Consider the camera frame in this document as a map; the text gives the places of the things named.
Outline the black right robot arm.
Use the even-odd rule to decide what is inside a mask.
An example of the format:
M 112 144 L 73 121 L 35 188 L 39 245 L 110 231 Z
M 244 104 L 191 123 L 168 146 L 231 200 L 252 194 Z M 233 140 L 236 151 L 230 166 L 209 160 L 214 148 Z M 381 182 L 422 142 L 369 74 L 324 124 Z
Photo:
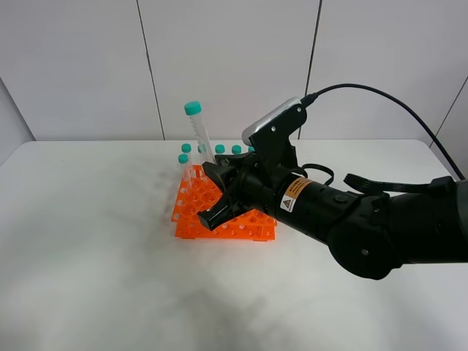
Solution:
M 385 184 L 349 174 L 350 191 L 312 181 L 293 146 L 281 155 L 218 155 L 203 172 L 222 196 L 198 216 L 209 230 L 255 209 L 322 244 L 341 267 L 379 280 L 406 264 L 467 261 L 467 183 Z

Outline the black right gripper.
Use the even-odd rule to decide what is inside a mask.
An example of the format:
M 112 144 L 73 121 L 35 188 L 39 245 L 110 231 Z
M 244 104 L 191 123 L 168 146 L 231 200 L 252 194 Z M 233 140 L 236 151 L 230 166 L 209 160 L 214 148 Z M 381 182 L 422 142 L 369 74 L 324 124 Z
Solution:
M 204 228 L 215 230 L 243 212 L 255 209 L 273 218 L 279 207 L 279 191 L 287 177 L 299 171 L 295 146 L 281 162 L 266 170 L 257 152 L 215 156 L 216 164 L 202 164 L 205 175 L 219 190 L 226 190 L 211 208 L 197 213 Z

